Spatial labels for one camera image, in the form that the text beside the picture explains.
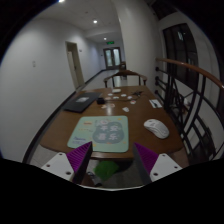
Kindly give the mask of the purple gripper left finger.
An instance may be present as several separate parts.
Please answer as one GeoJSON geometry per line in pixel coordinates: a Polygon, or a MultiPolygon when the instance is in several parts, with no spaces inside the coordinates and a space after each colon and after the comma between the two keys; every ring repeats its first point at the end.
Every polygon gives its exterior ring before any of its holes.
{"type": "Polygon", "coordinates": [[[85,143],[69,153],[57,153],[42,166],[42,169],[75,184],[80,184],[85,176],[92,152],[92,143],[85,143]]]}

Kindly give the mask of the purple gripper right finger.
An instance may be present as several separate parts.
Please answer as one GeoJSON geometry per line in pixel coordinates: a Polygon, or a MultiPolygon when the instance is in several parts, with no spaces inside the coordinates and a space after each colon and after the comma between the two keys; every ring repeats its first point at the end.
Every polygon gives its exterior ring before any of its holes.
{"type": "Polygon", "coordinates": [[[181,170],[181,167],[167,154],[157,154],[139,143],[133,145],[133,154],[144,185],[181,170]]]}

